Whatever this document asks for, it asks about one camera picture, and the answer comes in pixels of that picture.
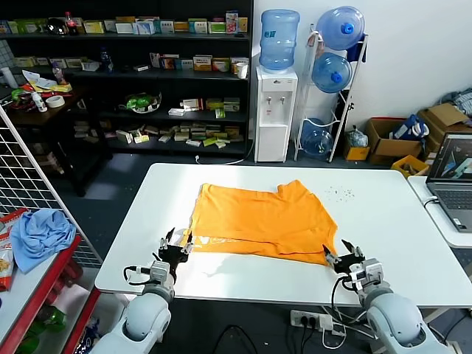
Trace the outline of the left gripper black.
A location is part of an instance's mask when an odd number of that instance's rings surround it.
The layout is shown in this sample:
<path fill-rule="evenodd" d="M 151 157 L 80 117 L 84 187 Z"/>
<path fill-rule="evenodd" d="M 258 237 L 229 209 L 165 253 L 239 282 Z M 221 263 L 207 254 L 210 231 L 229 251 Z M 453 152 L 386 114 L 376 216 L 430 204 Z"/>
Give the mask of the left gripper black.
<path fill-rule="evenodd" d="M 182 240 L 185 244 L 181 247 L 174 246 L 170 243 L 174 230 L 175 229 L 172 228 L 160 240 L 158 256 L 166 263 L 186 263 L 188 261 L 189 253 L 192 251 L 194 245 L 192 231 L 188 229 L 184 233 L 184 238 Z"/>

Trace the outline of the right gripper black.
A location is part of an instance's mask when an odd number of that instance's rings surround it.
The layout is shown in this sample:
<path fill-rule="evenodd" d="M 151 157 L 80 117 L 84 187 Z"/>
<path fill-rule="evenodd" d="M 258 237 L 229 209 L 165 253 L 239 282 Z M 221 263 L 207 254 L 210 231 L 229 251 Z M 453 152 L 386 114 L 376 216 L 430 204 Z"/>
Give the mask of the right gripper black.
<path fill-rule="evenodd" d="M 350 267 L 365 261 L 365 256 L 359 246 L 354 246 L 351 242 L 344 239 L 341 241 L 350 254 L 338 257 L 323 244 L 324 256 L 329 266 L 332 266 L 337 274 L 349 274 L 351 272 Z"/>

